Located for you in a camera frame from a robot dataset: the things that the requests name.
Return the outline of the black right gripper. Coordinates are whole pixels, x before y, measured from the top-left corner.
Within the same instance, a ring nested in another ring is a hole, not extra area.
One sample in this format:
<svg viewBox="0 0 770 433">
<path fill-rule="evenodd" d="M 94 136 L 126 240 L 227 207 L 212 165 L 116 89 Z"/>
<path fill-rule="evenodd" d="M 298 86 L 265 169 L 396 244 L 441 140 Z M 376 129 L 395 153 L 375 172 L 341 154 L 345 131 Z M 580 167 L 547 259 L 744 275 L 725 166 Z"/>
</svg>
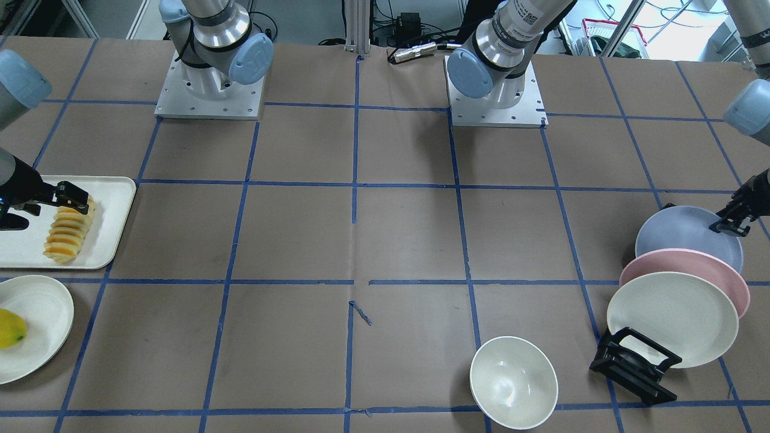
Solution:
<svg viewBox="0 0 770 433">
<path fill-rule="evenodd" d="M 37 217 L 41 205 L 66 207 L 77 213 L 88 215 L 91 195 L 69 181 L 55 185 L 45 183 L 41 175 L 13 156 L 1 150 L 1 231 L 21 231 L 29 227 L 29 220 L 11 209 Z"/>
</svg>

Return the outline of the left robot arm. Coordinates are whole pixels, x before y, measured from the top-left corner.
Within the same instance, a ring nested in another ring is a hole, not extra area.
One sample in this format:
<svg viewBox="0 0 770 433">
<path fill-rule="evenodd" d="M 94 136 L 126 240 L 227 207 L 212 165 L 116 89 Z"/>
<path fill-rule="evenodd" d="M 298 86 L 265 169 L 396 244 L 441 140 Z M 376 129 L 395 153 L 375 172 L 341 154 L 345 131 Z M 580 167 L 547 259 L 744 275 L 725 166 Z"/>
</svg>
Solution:
<svg viewBox="0 0 770 433">
<path fill-rule="evenodd" d="M 446 60 L 450 83 L 463 96 L 489 96 L 495 85 L 528 65 L 527 47 L 567 6 L 567 1 L 505 1 L 450 54 Z M 768 144 L 768 2 L 726 1 L 724 6 L 758 76 L 729 104 L 724 121 L 740 134 Z M 718 211 L 718 219 L 710 229 L 746 236 L 749 227 L 745 220 L 768 216 L 768 195 L 768 171 L 751 176 Z"/>
</svg>

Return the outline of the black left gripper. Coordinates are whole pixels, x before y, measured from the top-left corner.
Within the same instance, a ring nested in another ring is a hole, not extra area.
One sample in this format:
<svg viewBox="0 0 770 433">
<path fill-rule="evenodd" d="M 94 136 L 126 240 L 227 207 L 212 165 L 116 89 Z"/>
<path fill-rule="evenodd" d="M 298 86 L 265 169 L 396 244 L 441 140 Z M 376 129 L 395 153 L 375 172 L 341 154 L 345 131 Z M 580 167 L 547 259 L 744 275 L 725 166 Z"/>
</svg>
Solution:
<svg viewBox="0 0 770 433">
<path fill-rule="evenodd" d="M 728 205 L 716 213 L 719 220 L 709 226 L 715 233 L 745 238 L 750 233 L 746 220 L 753 222 L 769 215 L 768 169 L 751 176 L 731 196 Z"/>
</svg>

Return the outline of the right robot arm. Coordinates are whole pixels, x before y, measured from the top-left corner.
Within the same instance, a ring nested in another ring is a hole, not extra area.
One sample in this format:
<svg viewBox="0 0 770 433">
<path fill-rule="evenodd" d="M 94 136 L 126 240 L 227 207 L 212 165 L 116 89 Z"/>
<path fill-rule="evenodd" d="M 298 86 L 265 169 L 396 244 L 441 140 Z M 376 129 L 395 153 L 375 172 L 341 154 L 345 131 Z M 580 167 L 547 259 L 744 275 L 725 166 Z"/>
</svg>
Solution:
<svg viewBox="0 0 770 433">
<path fill-rule="evenodd" d="M 234 1 L 162 1 L 159 13 L 176 55 L 155 114 L 176 120 L 258 120 L 273 43 Z M 89 194 L 69 181 L 46 183 L 6 150 L 1 157 L 2 230 L 20 231 L 42 206 L 88 215 Z"/>
</svg>

